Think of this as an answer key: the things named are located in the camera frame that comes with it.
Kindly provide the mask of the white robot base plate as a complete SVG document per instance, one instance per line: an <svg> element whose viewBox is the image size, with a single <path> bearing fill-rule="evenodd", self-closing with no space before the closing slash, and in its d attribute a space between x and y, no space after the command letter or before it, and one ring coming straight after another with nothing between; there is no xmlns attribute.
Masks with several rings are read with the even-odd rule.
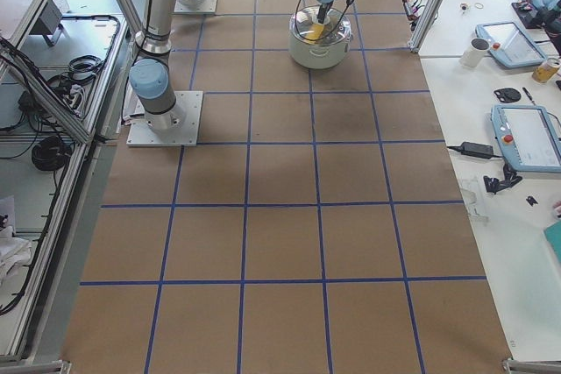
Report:
<svg viewBox="0 0 561 374"><path fill-rule="evenodd" d="M189 15L214 15L217 0L176 0L174 13Z"/></svg>

